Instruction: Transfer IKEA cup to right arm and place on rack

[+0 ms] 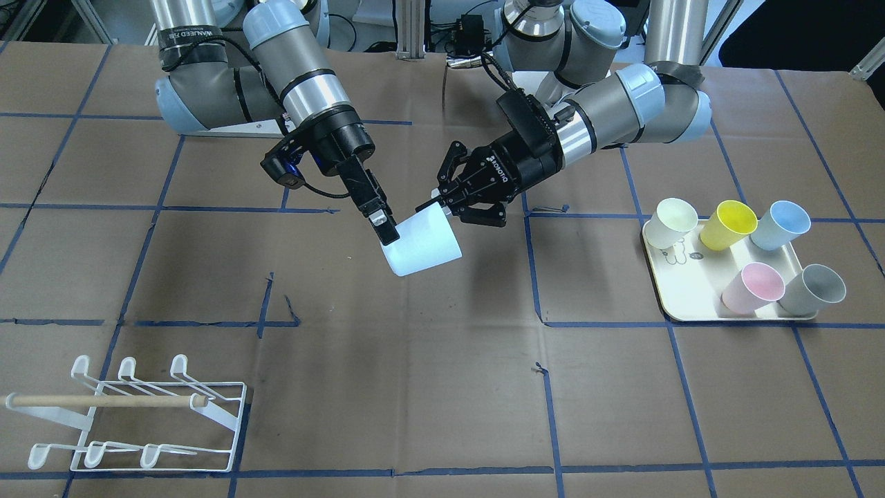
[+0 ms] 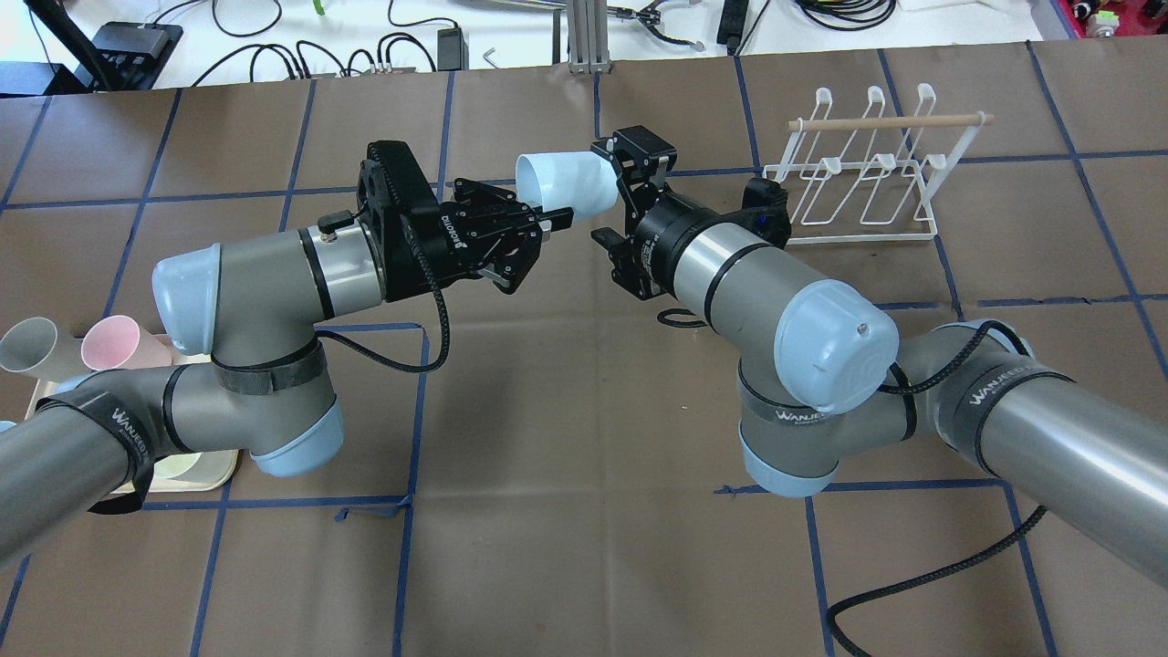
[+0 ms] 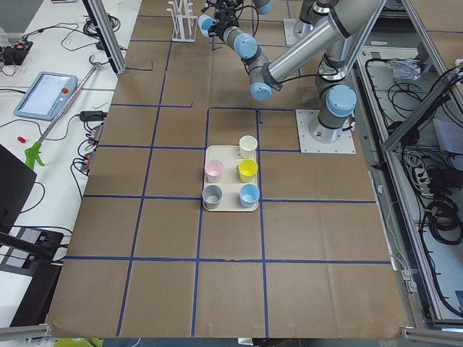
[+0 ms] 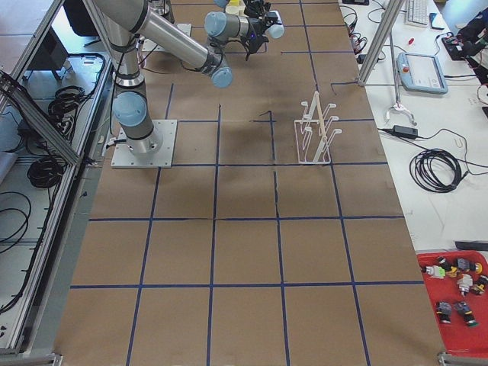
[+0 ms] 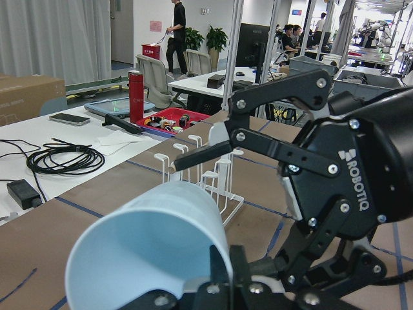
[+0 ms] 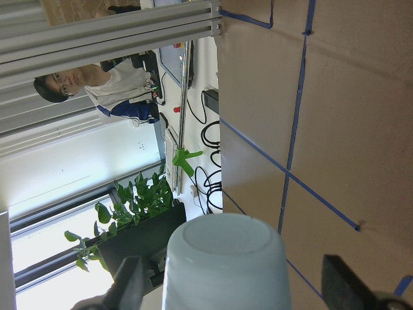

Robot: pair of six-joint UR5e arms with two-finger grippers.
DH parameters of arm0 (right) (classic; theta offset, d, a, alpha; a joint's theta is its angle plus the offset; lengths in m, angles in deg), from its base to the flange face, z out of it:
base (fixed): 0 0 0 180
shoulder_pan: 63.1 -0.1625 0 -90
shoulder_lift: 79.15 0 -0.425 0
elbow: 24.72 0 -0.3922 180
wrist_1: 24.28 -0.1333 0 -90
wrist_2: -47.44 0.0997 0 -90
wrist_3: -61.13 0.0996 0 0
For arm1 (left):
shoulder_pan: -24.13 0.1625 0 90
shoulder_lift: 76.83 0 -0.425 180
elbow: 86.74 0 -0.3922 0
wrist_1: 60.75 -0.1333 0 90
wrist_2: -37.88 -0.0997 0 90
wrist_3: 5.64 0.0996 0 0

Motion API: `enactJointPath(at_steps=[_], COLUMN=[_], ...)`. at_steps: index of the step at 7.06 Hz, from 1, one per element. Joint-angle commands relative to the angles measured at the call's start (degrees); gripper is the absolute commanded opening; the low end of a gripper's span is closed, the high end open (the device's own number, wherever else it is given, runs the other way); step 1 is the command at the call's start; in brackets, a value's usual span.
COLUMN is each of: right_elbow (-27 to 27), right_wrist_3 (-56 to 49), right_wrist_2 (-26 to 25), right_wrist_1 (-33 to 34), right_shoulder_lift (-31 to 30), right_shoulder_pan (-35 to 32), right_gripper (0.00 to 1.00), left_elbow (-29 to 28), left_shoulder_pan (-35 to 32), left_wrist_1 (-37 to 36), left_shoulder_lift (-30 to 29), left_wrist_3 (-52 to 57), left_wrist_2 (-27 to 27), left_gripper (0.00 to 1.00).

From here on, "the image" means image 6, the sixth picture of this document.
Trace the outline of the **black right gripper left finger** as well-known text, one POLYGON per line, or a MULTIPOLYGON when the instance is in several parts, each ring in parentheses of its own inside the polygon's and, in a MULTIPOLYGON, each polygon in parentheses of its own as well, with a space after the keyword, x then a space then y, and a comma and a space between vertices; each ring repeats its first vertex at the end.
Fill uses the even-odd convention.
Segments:
POLYGON ((128 256, 105 294, 79 301, 72 309, 140 309, 143 295, 142 259, 139 256, 128 256))

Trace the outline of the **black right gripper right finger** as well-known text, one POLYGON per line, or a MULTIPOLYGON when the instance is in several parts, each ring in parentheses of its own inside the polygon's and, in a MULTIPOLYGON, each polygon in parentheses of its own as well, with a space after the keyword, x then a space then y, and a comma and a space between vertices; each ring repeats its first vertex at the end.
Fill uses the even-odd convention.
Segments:
POLYGON ((394 293, 372 291, 338 255, 322 263, 322 297, 329 309, 412 309, 394 293))

